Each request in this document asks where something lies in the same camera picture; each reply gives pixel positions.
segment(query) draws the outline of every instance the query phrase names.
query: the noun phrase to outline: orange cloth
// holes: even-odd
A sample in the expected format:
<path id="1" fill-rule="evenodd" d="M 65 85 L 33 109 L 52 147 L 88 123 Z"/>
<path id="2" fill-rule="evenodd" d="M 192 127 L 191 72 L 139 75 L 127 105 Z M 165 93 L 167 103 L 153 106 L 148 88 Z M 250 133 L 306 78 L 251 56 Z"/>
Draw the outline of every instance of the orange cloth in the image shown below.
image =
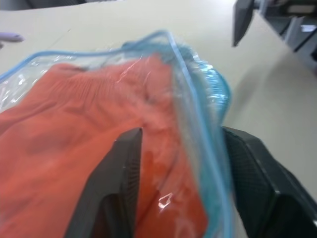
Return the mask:
<path id="1" fill-rule="evenodd" d="M 1 113 L 0 237 L 63 237 L 89 174 L 134 127 L 143 128 L 135 237 L 201 237 L 207 218 L 171 78 L 156 56 L 96 71 L 59 64 Z"/>

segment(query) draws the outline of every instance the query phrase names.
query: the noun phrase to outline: orange garment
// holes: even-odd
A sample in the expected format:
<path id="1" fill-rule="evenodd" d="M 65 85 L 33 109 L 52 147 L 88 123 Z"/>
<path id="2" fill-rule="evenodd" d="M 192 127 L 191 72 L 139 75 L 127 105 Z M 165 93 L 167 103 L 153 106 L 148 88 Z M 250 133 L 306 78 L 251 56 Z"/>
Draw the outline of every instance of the orange garment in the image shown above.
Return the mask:
<path id="1" fill-rule="evenodd" d="M 1 113 L 0 237 L 63 237 L 89 174 L 134 127 L 143 128 L 135 237 L 201 237 L 207 218 L 171 79 L 156 56 L 96 71 L 59 64 Z"/>

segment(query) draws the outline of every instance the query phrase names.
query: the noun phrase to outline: table surface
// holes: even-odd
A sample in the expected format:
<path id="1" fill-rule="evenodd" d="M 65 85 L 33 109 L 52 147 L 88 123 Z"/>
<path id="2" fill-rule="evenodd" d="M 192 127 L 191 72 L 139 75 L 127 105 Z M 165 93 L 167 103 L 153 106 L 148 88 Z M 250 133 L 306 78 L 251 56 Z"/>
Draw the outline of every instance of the table surface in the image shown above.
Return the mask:
<path id="1" fill-rule="evenodd" d="M 91 51 L 170 30 L 228 81 L 233 103 L 224 124 L 262 139 L 317 201 L 317 78 L 257 13 L 246 37 L 232 48 L 233 4 L 127 0 L 0 11 L 0 31 L 26 38 L 0 50 L 0 73 L 40 50 Z"/>

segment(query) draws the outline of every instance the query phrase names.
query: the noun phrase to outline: purple object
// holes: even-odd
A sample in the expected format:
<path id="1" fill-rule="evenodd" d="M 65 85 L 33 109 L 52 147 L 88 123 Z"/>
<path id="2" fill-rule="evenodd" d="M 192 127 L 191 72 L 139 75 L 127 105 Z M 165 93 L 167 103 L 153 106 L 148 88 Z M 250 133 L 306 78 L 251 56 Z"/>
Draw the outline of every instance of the purple object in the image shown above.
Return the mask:
<path id="1" fill-rule="evenodd" d="M 24 38 L 14 32 L 0 32 L 0 41 L 21 42 Z"/>

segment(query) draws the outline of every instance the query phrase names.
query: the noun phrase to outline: clear plastic bag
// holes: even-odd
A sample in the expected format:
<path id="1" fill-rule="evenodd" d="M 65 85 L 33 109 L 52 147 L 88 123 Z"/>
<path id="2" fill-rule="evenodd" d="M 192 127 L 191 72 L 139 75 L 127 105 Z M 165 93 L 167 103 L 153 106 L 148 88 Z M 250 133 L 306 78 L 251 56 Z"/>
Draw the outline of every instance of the clear plastic bag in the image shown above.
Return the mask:
<path id="1" fill-rule="evenodd" d="M 39 52 L 0 83 L 0 235 L 62 237 L 92 169 L 142 127 L 135 237 L 233 237 L 228 86 L 170 33 L 108 52 Z"/>

